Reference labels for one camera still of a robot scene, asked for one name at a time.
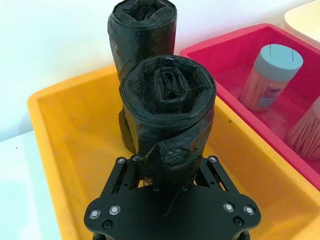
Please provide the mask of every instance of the metal bracket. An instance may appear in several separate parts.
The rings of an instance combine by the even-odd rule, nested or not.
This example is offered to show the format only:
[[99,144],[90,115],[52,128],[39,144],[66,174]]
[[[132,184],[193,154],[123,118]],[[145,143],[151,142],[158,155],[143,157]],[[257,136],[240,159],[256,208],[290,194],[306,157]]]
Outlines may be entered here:
[[240,194],[215,156],[193,184],[139,187],[138,158],[119,157],[101,196],[84,215],[93,240],[249,240],[261,213]]

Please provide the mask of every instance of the light blue lid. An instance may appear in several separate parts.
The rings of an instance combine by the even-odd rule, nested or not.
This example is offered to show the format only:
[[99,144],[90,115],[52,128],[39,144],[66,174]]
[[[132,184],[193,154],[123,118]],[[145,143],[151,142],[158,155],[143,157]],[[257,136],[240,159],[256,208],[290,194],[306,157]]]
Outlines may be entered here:
[[266,79],[289,82],[303,63],[302,56],[292,48],[270,44],[260,50],[254,62],[254,69]]

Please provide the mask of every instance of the red plastic bin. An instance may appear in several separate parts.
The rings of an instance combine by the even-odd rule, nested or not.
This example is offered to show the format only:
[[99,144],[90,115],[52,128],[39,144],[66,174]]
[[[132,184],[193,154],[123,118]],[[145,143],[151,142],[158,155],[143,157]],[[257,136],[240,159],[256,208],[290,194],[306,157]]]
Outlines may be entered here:
[[[296,50],[303,65],[268,111],[253,113],[238,97],[260,49],[268,44]],[[272,24],[259,24],[195,44],[180,56],[204,65],[216,80],[218,96],[320,190],[320,161],[302,159],[285,142],[288,130],[320,96],[320,50]]]

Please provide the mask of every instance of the yellow tray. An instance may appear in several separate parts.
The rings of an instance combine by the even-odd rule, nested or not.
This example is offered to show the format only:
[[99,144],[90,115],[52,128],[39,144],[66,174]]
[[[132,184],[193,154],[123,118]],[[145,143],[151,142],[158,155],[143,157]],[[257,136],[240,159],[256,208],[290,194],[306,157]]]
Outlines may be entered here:
[[[122,108],[114,66],[35,93],[28,100],[56,217],[64,240],[90,240],[83,222],[119,156]],[[262,214],[252,240],[319,240],[320,192],[220,98],[204,156],[217,155]]]

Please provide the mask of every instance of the rolled trash bag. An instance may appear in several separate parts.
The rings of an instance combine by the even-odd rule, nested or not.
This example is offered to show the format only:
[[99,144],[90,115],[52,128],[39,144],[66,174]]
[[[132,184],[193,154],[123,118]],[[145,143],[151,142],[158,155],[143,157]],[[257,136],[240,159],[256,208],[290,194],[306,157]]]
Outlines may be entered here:
[[184,57],[151,57],[123,78],[119,91],[140,174],[157,185],[191,183],[213,124],[210,73]]
[[141,60],[173,54],[177,9],[168,0],[125,0],[108,19],[111,51],[119,80]]

